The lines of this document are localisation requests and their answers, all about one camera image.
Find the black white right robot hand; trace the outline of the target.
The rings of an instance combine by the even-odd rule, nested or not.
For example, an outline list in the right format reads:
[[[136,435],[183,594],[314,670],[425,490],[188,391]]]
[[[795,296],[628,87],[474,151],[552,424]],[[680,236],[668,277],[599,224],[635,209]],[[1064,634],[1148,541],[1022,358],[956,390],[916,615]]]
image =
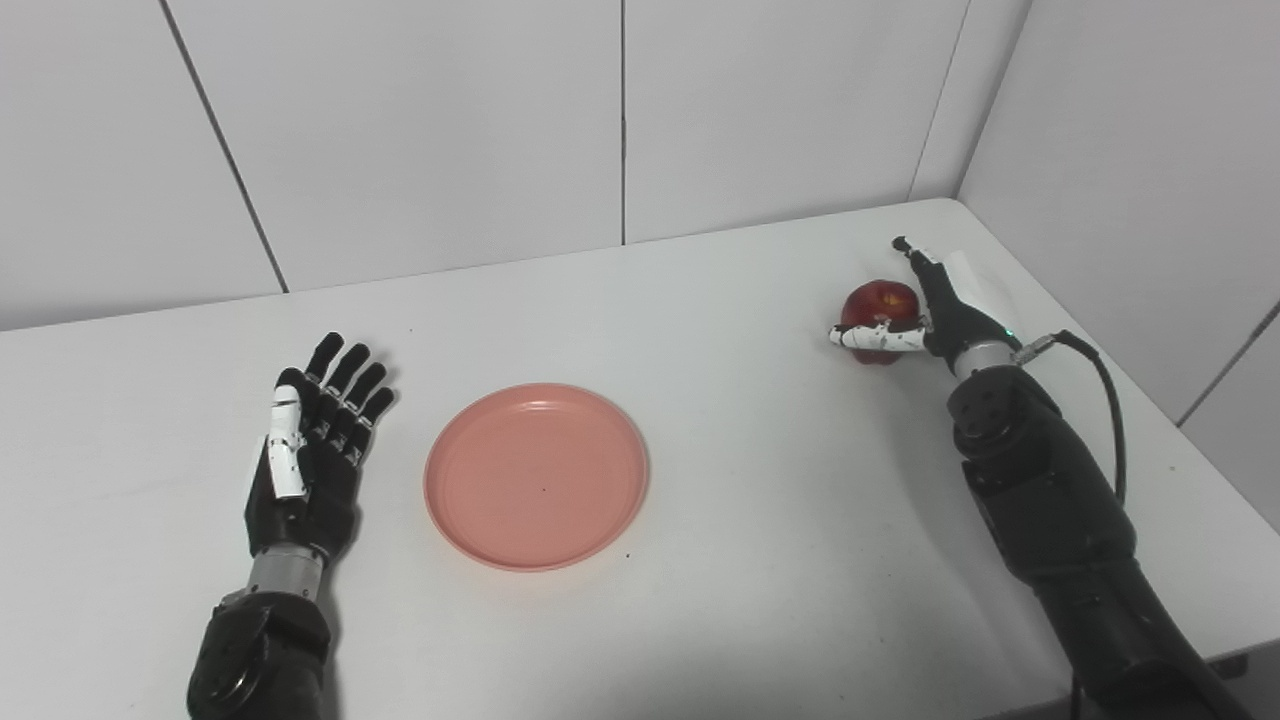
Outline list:
[[[902,236],[893,238],[915,273],[919,297],[897,281],[870,281],[849,295],[842,324],[829,342],[859,363],[891,365],[901,354],[928,352],[964,379],[986,366],[1011,363],[1021,342],[1006,323],[1007,304],[974,273],[963,252],[938,260]]]

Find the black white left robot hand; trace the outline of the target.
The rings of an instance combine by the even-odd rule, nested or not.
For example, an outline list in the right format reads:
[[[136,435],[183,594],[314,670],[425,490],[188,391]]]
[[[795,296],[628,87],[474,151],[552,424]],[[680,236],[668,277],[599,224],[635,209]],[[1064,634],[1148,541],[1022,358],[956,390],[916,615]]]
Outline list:
[[[244,506],[251,556],[288,544],[330,562],[346,551],[375,427],[397,400],[388,377],[367,345],[337,332],[280,373]]]

